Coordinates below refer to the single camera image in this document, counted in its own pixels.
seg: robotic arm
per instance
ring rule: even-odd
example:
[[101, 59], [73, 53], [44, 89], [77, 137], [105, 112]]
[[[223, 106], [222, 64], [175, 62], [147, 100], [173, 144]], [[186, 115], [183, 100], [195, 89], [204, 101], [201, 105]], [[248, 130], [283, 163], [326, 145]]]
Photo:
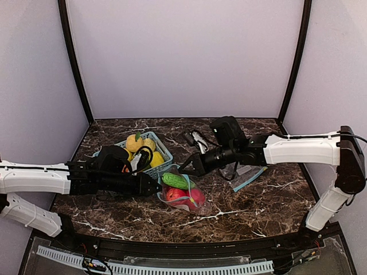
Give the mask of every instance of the robotic arm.
[[203, 176], [239, 162], [242, 165], [266, 166], [285, 162], [325, 163], [337, 167], [338, 177], [317, 204], [309, 211], [300, 232], [318, 232], [350, 198], [366, 185], [362, 150], [348, 126], [338, 132], [321, 135], [254, 135], [250, 139], [234, 117], [222, 117], [210, 125], [219, 147], [204, 154], [196, 153], [180, 167], [182, 174]]
[[[15, 192], [85, 195], [108, 190], [124, 196], [149, 196], [161, 191], [162, 187], [149, 175], [133, 175], [137, 171], [132, 171], [126, 154], [118, 146], [107, 146], [88, 162], [35, 166], [3, 160], [0, 162], [0, 217], [14, 219], [56, 237], [64, 230], [73, 231], [70, 218], [43, 210]], [[130, 172], [122, 173], [125, 166]]]
[[[365, 185], [364, 155], [352, 129], [342, 126], [338, 132], [322, 135], [283, 136], [279, 134], [245, 136], [234, 117], [222, 117], [211, 125], [218, 147], [208, 146], [198, 132], [186, 133], [186, 140], [201, 154], [192, 155], [180, 173], [203, 176], [233, 162], [266, 166], [284, 162], [326, 163], [338, 166], [338, 177], [318, 203], [305, 216], [299, 234], [307, 245], [314, 233], [346, 201]], [[117, 146], [103, 147], [88, 162], [68, 162], [47, 166], [16, 164], [0, 160], [0, 217], [9, 217], [43, 231], [51, 237], [73, 232], [69, 217], [51, 213], [23, 200], [15, 192], [41, 191], [69, 195], [96, 194], [109, 190], [125, 196], [149, 196], [162, 190], [156, 180], [142, 171], [132, 171], [126, 151]]]

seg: gray wall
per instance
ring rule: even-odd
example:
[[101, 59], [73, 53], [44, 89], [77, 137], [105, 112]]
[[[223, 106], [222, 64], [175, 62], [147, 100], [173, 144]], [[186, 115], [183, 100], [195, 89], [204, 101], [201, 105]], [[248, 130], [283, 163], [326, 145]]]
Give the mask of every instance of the gray wall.
[[[309, 32], [285, 126], [289, 133], [324, 133], [350, 125], [367, 137], [367, 3], [314, 1]], [[332, 168], [308, 165], [323, 193]], [[336, 216], [345, 233], [358, 274], [367, 268], [367, 191]]]
[[276, 117], [302, 0], [69, 0], [96, 118]]
[[[0, 1], [0, 153], [20, 163], [70, 159], [87, 129], [57, 1]], [[48, 208], [52, 194], [23, 198]], [[0, 220], [0, 274], [18, 273], [30, 230]]]

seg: plastic basket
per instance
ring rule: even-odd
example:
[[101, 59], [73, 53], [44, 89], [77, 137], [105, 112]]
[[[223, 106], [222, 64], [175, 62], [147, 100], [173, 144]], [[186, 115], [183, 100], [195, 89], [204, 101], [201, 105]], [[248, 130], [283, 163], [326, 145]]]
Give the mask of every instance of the plastic basket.
[[[158, 151], [159, 153], [161, 153], [161, 155], [163, 156], [163, 159], [165, 160], [164, 163], [162, 163], [161, 165], [154, 167], [154, 168], [150, 168], [146, 171], [144, 171], [144, 173], [147, 173], [148, 175], [150, 175], [153, 179], [158, 179], [158, 173], [162, 170], [164, 170], [166, 167], [168, 167], [169, 165], [172, 164], [173, 162], [173, 156], [172, 154], [168, 151], [168, 149], [166, 148], [166, 146], [163, 145], [163, 143], [161, 142], [161, 140], [156, 136], [156, 134], [154, 132], [146, 132], [146, 133], [142, 133], [141, 134], [142, 139], [146, 139], [146, 138], [150, 138], [151, 140], [153, 140], [155, 142], [156, 145], [156, 151]], [[126, 144], [126, 140], [124, 142], [119, 142], [117, 144], [115, 144], [116, 146], [120, 146], [125, 148]], [[95, 152], [93, 154], [93, 156], [98, 156], [99, 151]]]

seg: plastic bag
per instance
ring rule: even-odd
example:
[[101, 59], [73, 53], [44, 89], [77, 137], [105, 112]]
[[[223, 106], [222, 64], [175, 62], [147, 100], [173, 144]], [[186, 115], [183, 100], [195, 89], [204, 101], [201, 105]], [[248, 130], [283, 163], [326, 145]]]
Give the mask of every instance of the plastic bag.
[[157, 193], [158, 198], [169, 206], [206, 215], [211, 207], [205, 195], [189, 176], [180, 174], [178, 168], [179, 165], [171, 164], [159, 172], [158, 183], [162, 191]]
[[[235, 177], [229, 181], [229, 184], [234, 192], [238, 192], [241, 188], [257, 179], [267, 168], [262, 166], [238, 165]], [[220, 169], [220, 172], [224, 177], [231, 178], [234, 169], [235, 164], [231, 163], [223, 169]]]

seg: yellow fruit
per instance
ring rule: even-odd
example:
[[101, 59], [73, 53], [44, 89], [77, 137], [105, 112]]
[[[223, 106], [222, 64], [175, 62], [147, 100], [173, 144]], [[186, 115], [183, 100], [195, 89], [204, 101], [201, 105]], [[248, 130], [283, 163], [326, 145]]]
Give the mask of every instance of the yellow fruit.
[[148, 146], [149, 148], [151, 148], [153, 152], [155, 151], [155, 142], [152, 141], [151, 139], [148, 138], [143, 140], [143, 144], [144, 146]]
[[150, 163], [151, 168], [157, 167], [165, 162], [165, 159], [160, 152], [153, 153], [153, 160]]
[[124, 148], [125, 149], [125, 151], [128, 153], [128, 161], [130, 162], [130, 161], [132, 161], [132, 153], [128, 150], [128, 149], [126, 149], [126, 148]]
[[140, 147], [143, 146], [143, 139], [140, 137], [138, 141], [135, 141], [135, 135], [130, 135], [126, 139], [126, 149], [130, 152], [137, 152]]

